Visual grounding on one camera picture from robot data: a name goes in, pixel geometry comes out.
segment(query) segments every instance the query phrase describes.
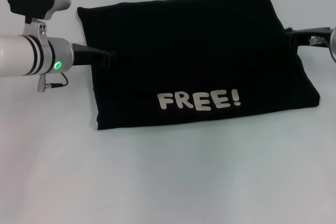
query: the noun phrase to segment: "white table surface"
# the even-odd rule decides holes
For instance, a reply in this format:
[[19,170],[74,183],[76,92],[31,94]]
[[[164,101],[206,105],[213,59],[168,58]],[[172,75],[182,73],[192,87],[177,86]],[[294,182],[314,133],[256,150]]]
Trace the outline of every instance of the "white table surface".
[[175,126],[97,131],[89,67],[0,79],[0,223],[336,223],[336,64],[299,54],[319,107]]

